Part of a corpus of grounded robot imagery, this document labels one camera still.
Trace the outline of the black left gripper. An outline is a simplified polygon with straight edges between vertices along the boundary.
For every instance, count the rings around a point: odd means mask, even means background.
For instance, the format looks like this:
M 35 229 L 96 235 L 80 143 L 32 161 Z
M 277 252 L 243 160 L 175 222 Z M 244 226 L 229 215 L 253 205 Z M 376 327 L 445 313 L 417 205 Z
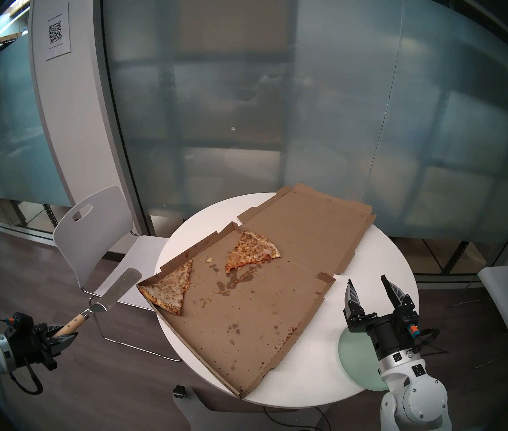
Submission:
M 57 369 L 55 357 L 78 336 L 77 332 L 73 332 L 54 337 L 63 326 L 46 323 L 35 325 L 33 318 L 24 313 L 14 313 L 6 323 L 4 335 L 10 351 L 5 351 L 5 360 L 9 371 L 25 367 L 27 363 L 42 363 L 49 371 Z

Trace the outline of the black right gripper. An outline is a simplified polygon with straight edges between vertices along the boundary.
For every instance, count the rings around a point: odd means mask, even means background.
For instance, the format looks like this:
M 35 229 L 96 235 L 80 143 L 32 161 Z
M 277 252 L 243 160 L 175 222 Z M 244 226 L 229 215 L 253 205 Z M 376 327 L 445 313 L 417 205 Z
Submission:
M 392 317 L 380 317 L 376 312 L 366 314 L 351 279 L 348 279 L 343 314 L 350 333 L 367 333 L 370 337 L 378 361 L 398 351 L 411 349 L 415 338 L 420 335 L 417 324 L 419 315 L 415 304 L 385 275 L 381 282 L 394 307 Z

